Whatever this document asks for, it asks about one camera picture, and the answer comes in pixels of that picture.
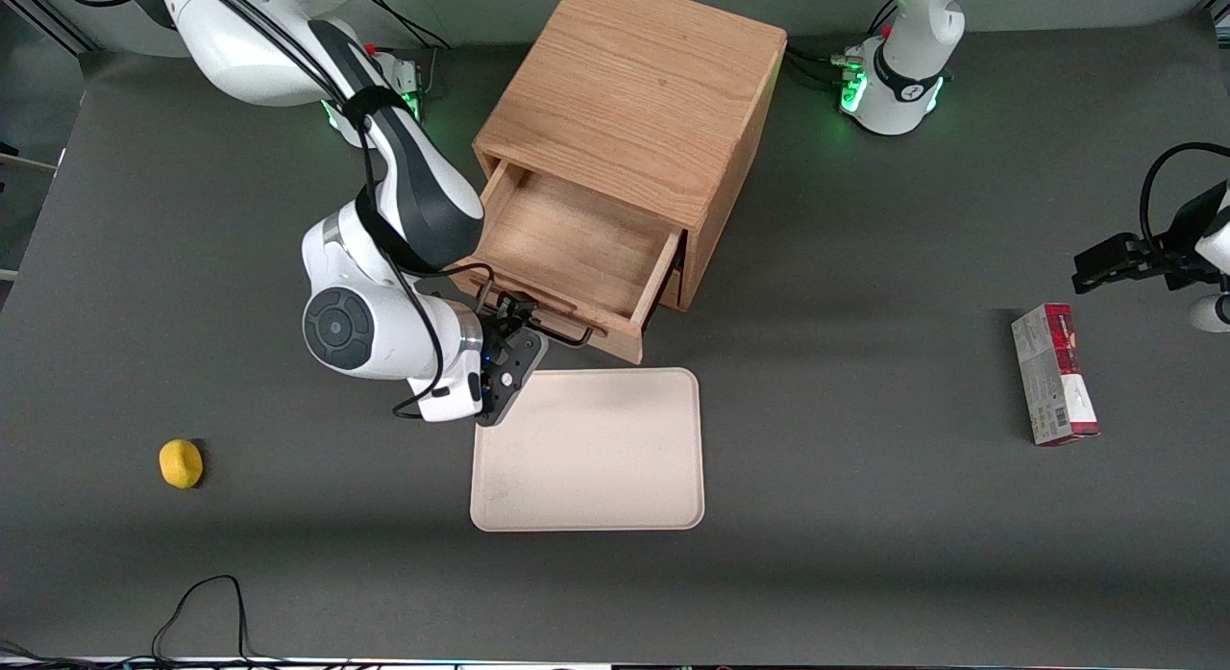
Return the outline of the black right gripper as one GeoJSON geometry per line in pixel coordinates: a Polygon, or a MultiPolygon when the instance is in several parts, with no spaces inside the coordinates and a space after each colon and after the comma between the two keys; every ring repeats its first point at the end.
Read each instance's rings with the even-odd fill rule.
{"type": "Polygon", "coordinates": [[[494,315],[481,318],[478,420],[504,420],[520,390],[526,364],[524,336],[541,336],[533,311],[518,299],[501,299],[494,315]]]}

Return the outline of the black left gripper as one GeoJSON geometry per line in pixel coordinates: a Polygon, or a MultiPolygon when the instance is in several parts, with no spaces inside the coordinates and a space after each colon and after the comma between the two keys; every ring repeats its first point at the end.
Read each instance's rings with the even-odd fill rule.
{"type": "MultiPolygon", "coordinates": [[[[1216,184],[1184,203],[1164,232],[1150,223],[1149,194],[1141,200],[1141,232],[1151,243],[1153,259],[1167,289],[1191,285],[1224,285],[1220,268],[1196,253],[1196,242],[1204,236],[1224,200],[1224,186],[1216,184]]],[[[1146,246],[1137,236],[1111,236],[1073,258],[1073,293],[1086,294],[1116,282],[1151,279],[1146,246]]]]}

